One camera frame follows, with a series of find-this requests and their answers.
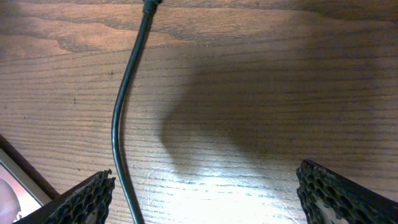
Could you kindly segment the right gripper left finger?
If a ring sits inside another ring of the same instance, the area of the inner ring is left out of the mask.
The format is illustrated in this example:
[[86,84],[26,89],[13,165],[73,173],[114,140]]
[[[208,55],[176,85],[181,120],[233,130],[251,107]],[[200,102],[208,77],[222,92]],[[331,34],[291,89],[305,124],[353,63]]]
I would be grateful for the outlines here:
[[105,224],[115,188],[110,174],[95,173],[15,224]]

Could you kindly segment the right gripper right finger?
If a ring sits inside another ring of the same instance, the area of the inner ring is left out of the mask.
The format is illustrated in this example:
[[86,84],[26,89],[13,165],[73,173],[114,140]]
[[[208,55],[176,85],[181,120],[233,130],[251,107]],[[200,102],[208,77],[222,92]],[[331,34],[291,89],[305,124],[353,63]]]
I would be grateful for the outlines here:
[[296,175],[308,223],[397,224],[397,202],[316,162],[303,160]]

